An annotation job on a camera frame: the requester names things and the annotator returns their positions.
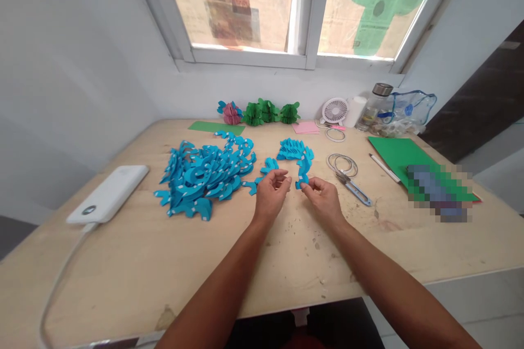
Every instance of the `green cardstock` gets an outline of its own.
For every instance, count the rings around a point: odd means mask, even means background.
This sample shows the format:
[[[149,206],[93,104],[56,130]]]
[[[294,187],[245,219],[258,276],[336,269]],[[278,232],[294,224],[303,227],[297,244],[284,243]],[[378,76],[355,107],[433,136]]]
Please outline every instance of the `green cardstock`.
[[[423,195],[418,195],[419,187],[414,186],[408,179],[408,165],[430,165],[435,177],[440,180],[442,186],[447,187],[448,194],[455,194],[458,201],[476,201],[478,198],[466,187],[461,185],[460,180],[453,179],[451,174],[442,170],[443,166],[438,165],[424,150],[416,145],[411,139],[405,138],[381,138],[369,137],[371,144],[380,154],[383,161],[397,175],[402,184],[408,189],[410,194],[415,195],[415,200],[424,200]]]
[[[224,123],[211,123],[211,122],[194,122],[191,124],[191,126],[188,128],[190,130],[194,131],[203,131],[203,132],[218,132],[218,131],[225,131],[225,132],[232,132],[236,136],[239,136],[242,131],[244,131],[245,126],[244,125],[229,125]]]

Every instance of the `white pen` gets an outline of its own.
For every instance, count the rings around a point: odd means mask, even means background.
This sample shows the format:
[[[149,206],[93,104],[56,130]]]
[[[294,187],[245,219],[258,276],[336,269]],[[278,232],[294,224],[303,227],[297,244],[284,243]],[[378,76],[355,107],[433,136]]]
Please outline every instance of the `white pen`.
[[[373,161],[375,161],[382,169],[384,169],[384,172],[389,174],[389,177],[391,177],[395,183],[400,183],[400,179],[392,172],[390,171],[377,157],[375,157],[373,154],[370,153],[370,157]]]

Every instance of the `floor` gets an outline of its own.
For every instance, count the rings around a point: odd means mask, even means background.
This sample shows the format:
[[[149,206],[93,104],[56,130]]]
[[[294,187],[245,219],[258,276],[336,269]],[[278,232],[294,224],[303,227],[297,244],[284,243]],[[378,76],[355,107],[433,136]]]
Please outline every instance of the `floor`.
[[[0,261],[37,228],[0,215]]]
[[[524,268],[427,285],[483,349],[524,348]],[[364,301],[386,349],[407,346],[369,297]]]

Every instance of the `forearm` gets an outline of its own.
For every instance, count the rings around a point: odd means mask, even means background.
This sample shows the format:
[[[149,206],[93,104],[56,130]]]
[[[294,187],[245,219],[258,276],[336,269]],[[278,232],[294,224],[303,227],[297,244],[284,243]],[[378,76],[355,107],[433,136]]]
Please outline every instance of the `forearm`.
[[[480,348],[462,326],[402,267],[344,222],[331,236],[360,284],[411,348]]]
[[[165,332],[157,349],[225,345],[269,229],[270,223],[265,222],[247,227]]]

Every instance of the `bottle cap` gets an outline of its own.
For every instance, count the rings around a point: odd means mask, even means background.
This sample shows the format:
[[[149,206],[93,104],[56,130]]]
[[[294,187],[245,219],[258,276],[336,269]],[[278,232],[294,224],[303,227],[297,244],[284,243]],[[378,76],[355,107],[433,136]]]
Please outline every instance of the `bottle cap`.
[[[375,87],[373,87],[373,94],[381,95],[383,97],[387,97],[392,91],[393,86],[387,83],[375,83]]]

